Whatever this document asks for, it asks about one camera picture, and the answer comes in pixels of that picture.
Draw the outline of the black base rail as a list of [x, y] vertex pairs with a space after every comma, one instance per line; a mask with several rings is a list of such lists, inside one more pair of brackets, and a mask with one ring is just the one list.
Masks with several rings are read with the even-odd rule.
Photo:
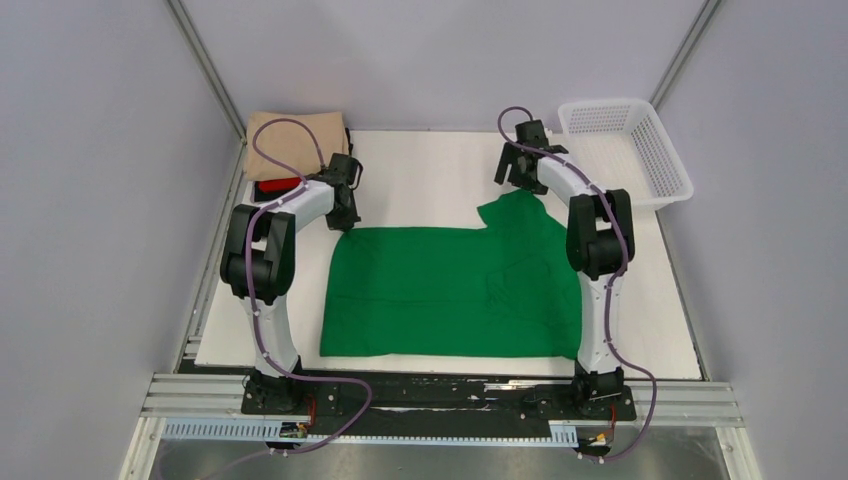
[[540, 436], [552, 421], [609, 427], [637, 418], [632, 392], [595, 402], [575, 400], [570, 379], [506, 388], [507, 378], [385, 372], [304, 371], [300, 403], [291, 410], [246, 396], [240, 411], [253, 416], [302, 415], [310, 433], [376, 435]]

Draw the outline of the red folded t-shirt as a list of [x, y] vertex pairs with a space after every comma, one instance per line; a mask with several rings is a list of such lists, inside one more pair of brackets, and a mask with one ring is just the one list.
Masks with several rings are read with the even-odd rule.
[[264, 180], [256, 183], [256, 188], [263, 194], [276, 194], [291, 191], [300, 186], [302, 180], [299, 177]]

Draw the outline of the aluminium frame rail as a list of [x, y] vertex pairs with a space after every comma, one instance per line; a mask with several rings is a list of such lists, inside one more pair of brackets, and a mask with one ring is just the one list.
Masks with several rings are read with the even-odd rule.
[[[236, 418], [243, 375], [156, 374], [141, 407], [142, 417]], [[728, 383], [657, 382], [653, 426], [742, 428], [745, 421]]]

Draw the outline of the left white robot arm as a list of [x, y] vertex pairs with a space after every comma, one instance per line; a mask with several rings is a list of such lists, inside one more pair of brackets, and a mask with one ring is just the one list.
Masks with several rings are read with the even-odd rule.
[[246, 396], [283, 413], [306, 400], [305, 376], [291, 335], [287, 294], [296, 268], [296, 235], [323, 218], [329, 229], [347, 232], [360, 221], [354, 198], [363, 166], [335, 154], [327, 167], [294, 189], [261, 205], [235, 207], [220, 262], [220, 277], [247, 312], [255, 365]]

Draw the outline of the white plastic basket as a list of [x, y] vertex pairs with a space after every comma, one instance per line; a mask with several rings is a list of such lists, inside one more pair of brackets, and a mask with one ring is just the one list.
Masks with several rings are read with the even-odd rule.
[[634, 206], [659, 210], [692, 198], [689, 175], [650, 103], [570, 102], [558, 108], [558, 117], [575, 163], [601, 185], [627, 190]]

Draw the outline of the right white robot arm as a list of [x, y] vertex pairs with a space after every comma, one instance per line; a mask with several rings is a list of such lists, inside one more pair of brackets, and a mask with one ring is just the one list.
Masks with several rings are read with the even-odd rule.
[[605, 190], [571, 161], [565, 147], [552, 145], [543, 123], [515, 126], [505, 145], [495, 182], [533, 194], [553, 192], [567, 205], [566, 255], [581, 291], [581, 339], [575, 360], [571, 403], [596, 417], [624, 392], [624, 372], [612, 333], [617, 326], [623, 274], [634, 249], [629, 194]]

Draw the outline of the green t-shirt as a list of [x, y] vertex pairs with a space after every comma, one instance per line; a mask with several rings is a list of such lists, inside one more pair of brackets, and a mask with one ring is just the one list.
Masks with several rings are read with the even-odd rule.
[[524, 191], [477, 212], [479, 229], [343, 234], [329, 269], [321, 354], [574, 359], [581, 294], [564, 226]]

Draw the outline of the beige folded t-shirt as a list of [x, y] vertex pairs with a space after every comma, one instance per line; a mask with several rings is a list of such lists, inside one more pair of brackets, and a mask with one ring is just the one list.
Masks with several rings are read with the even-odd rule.
[[[288, 115], [255, 111], [249, 116], [247, 123], [247, 158], [243, 171], [248, 180], [269, 181], [295, 177], [291, 171], [265, 159], [253, 147], [253, 138], [260, 127], [282, 118], [298, 121], [309, 128], [317, 140], [326, 165], [333, 154], [351, 153], [341, 112]], [[304, 176], [320, 170], [319, 157], [311, 137], [303, 127], [294, 123], [276, 122], [268, 126], [260, 133], [256, 145], [277, 162], [293, 167]]]

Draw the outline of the black folded t-shirt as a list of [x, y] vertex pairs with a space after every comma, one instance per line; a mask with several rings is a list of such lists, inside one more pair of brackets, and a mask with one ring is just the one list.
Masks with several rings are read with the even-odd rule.
[[254, 182], [254, 183], [253, 183], [253, 187], [252, 187], [252, 198], [253, 198], [253, 200], [254, 200], [255, 202], [267, 202], [267, 201], [272, 201], [272, 200], [275, 200], [275, 199], [277, 199], [277, 198], [281, 197], [282, 195], [284, 195], [284, 194], [286, 194], [286, 193], [290, 192], [290, 191], [288, 191], [288, 192], [285, 192], [285, 193], [263, 194], [262, 192], [260, 192], [260, 191], [256, 188], [256, 183], [257, 183], [257, 182], [259, 182], [259, 181]]

